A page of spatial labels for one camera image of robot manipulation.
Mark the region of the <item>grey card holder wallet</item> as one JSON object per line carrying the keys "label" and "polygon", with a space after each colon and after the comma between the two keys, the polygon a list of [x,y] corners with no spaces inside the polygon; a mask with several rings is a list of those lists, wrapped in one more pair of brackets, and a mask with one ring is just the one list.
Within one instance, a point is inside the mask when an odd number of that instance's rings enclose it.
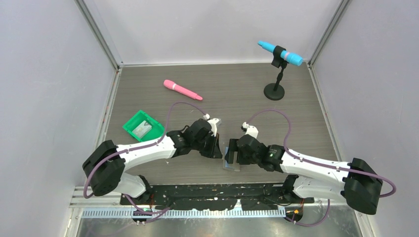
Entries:
{"label": "grey card holder wallet", "polygon": [[[233,162],[229,163],[229,157],[232,155]],[[235,171],[240,172],[241,167],[237,162],[238,152],[233,151],[232,153],[229,152],[229,147],[225,147],[225,154],[224,154],[224,163],[223,163],[223,169],[229,170],[229,171]]]}

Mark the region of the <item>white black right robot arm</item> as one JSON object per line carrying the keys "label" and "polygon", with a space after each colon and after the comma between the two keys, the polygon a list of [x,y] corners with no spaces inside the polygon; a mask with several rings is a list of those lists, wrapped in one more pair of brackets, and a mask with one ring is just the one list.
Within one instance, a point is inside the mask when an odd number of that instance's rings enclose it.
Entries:
{"label": "white black right robot arm", "polygon": [[230,139],[225,162],[257,164],[268,172],[288,174],[282,196],[287,202],[299,198],[345,201],[358,212],[375,215],[383,180],[362,159],[338,162],[306,156],[283,146],[266,146],[250,135]]}

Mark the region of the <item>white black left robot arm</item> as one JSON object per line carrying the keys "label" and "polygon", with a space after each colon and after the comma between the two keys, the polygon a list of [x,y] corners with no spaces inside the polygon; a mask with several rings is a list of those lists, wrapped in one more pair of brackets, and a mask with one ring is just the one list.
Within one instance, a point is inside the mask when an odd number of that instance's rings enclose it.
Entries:
{"label": "white black left robot arm", "polygon": [[217,132],[220,123],[218,118],[201,118],[183,130],[173,130],[146,142],[131,145],[115,145],[111,140],[102,142],[82,165],[87,177],[84,197],[118,192],[139,204],[147,204],[152,196],[148,182],[143,176],[127,171],[155,160],[184,156],[191,151],[198,151],[207,158],[222,158]]}

